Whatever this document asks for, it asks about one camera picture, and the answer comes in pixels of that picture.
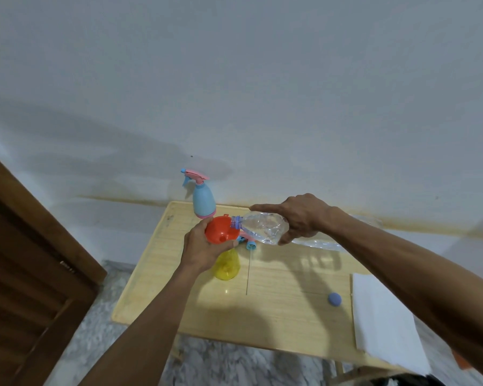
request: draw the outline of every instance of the white paper towel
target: white paper towel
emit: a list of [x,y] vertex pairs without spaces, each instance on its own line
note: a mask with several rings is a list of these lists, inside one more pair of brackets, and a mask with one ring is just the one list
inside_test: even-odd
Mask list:
[[431,373],[413,314],[375,276],[352,275],[356,347],[419,375]]

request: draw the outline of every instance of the blue spray bottle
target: blue spray bottle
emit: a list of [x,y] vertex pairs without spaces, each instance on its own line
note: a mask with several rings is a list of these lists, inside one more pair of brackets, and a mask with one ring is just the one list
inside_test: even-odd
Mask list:
[[216,213],[216,203],[211,193],[211,189],[206,185],[204,180],[209,180],[209,177],[203,174],[191,171],[189,169],[181,169],[181,173],[184,174],[185,179],[182,184],[183,187],[186,186],[188,181],[195,181],[195,190],[193,191],[193,211],[195,215],[200,219],[209,218]]

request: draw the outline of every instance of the person's left hand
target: person's left hand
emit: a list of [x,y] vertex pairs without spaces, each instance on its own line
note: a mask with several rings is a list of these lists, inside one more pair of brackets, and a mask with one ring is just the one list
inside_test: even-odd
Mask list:
[[228,251],[238,245],[236,240],[225,241],[221,244],[211,244],[206,239],[206,226],[213,218],[201,220],[184,236],[184,249],[181,256],[181,268],[189,268],[200,274],[211,268],[220,253]]

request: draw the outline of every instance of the floor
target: floor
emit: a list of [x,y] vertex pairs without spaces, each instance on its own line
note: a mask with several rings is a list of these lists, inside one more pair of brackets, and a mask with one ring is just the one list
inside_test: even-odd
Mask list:
[[[105,263],[104,287],[77,329],[45,386],[77,385],[98,358],[127,328],[110,316],[130,277],[129,266]],[[451,350],[434,332],[417,320],[417,329],[433,375],[446,386],[483,385],[475,370],[462,371]],[[322,385],[334,374],[334,363],[320,358],[260,350],[216,341],[182,337],[184,362],[166,363],[160,385]],[[350,364],[344,364],[346,370]]]

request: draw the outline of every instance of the yellow bottle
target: yellow bottle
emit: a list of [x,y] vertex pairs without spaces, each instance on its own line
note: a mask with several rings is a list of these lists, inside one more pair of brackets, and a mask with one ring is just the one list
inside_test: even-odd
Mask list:
[[211,270],[213,275],[220,280],[234,278],[240,271],[240,259],[236,249],[232,248],[220,254]]

